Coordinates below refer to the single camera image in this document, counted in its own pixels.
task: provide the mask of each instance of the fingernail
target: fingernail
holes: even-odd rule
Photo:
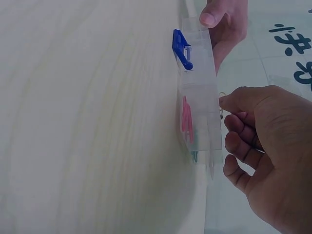
[[[244,119],[247,115],[247,112],[240,112],[236,116],[239,117],[240,119]]]
[[[200,21],[206,25],[212,26],[215,24],[215,17],[209,13],[202,13],[200,15]]]

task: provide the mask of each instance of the light wooden surface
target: light wooden surface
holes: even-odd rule
[[[0,1],[0,233],[203,231],[176,131],[181,7]]]

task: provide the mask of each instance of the blue plastic clip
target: blue plastic clip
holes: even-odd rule
[[[182,34],[178,29],[174,30],[174,38],[172,42],[172,49],[174,53],[178,56],[186,70],[192,70],[193,64],[191,60],[191,45],[189,45]]]

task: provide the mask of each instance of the clear plastic box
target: clear plastic box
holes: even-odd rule
[[[209,31],[200,25],[197,17],[183,19],[181,31],[187,41],[183,58],[193,65],[188,68],[193,68],[187,70],[178,59],[180,130],[194,161],[206,165],[205,233],[209,234],[218,228],[218,176],[223,162],[215,64]]]

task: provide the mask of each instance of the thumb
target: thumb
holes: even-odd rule
[[[214,28],[220,23],[226,11],[227,6],[224,0],[213,0],[207,3],[200,14],[199,21],[209,28]]]

